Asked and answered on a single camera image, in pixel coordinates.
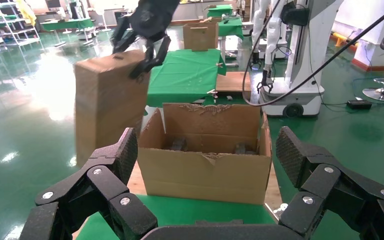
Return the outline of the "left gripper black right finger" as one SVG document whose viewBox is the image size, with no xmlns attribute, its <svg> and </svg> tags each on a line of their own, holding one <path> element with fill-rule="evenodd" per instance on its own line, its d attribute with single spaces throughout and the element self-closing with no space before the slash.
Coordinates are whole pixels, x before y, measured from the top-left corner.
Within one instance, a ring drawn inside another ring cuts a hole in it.
<svg viewBox="0 0 384 240">
<path fill-rule="evenodd" d="M 297 193 L 279 224 L 308 240 L 327 211 L 362 240 L 384 240 L 384 185 L 343 166 L 326 148 L 301 141 L 287 126 L 276 157 Z"/>
</svg>

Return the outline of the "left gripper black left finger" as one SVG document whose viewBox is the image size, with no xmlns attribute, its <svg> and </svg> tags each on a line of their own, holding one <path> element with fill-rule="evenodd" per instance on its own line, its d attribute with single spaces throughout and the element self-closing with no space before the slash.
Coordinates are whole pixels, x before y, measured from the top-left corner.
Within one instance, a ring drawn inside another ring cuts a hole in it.
<svg viewBox="0 0 384 240">
<path fill-rule="evenodd" d="M 115 144 L 94 150 L 80 170 L 36 196 L 20 238 L 70 240 L 99 213 L 119 239 L 142 239 L 158 220 L 127 186 L 137 156 L 136 130 L 128 127 Z"/>
</svg>

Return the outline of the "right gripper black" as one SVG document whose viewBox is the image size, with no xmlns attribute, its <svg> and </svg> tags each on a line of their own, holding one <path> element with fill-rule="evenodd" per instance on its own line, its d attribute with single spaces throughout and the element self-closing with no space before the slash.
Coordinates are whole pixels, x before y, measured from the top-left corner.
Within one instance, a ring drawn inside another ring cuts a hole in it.
<svg viewBox="0 0 384 240">
<path fill-rule="evenodd" d="M 113 46 L 112 54 L 124 52 L 135 42 L 137 35 L 146 39 L 145 57 L 130 72 L 131 79 L 137 79 L 152 68 L 161 66 L 168 54 L 171 43 L 166 29 L 170 25 L 179 0 L 139 0 L 133 14 L 123 16 L 110 38 Z M 155 42 L 160 40 L 156 55 Z"/>
</svg>

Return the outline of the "black gripper of distant robot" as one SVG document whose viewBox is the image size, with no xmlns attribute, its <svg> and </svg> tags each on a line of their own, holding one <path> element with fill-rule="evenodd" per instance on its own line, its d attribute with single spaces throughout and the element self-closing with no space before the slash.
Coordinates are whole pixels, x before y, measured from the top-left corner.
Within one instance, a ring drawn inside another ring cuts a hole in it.
<svg viewBox="0 0 384 240">
<path fill-rule="evenodd" d="M 272 80 L 272 69 L 264 69 L 262 71 L 262 80 L 261 84 L 263 86 L 272 86 L 273 80 Z"/>
</svg>

